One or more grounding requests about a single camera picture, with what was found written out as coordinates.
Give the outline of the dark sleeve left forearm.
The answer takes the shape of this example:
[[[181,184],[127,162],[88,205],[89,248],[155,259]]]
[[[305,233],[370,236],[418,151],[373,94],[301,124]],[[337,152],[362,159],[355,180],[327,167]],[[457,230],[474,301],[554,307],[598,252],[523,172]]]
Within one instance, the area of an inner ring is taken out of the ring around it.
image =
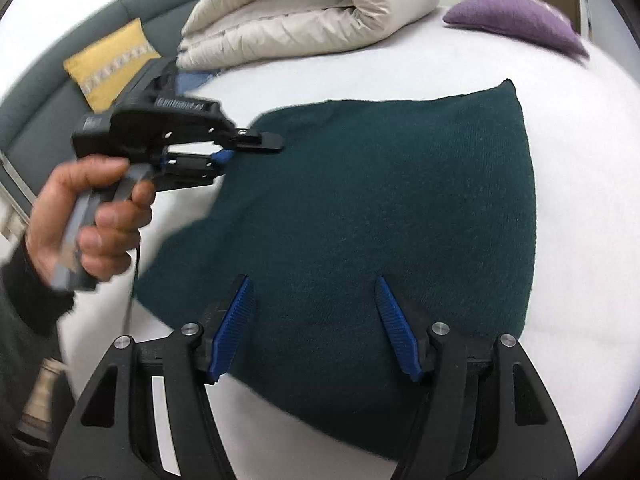
[[[1,439],[21,419],[43,359],[55,347],[58,319],[75,295],[44,284],[21,241],[1,266]]]

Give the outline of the person's left hand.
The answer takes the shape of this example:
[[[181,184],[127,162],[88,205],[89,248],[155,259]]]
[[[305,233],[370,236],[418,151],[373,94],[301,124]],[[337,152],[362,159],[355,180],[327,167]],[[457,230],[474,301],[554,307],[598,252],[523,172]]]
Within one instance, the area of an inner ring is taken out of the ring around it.
[[[125,273],[152,218],[152,168],[88,156],[57,166],[32,207],[25,243],[43,283],[91,290]]]

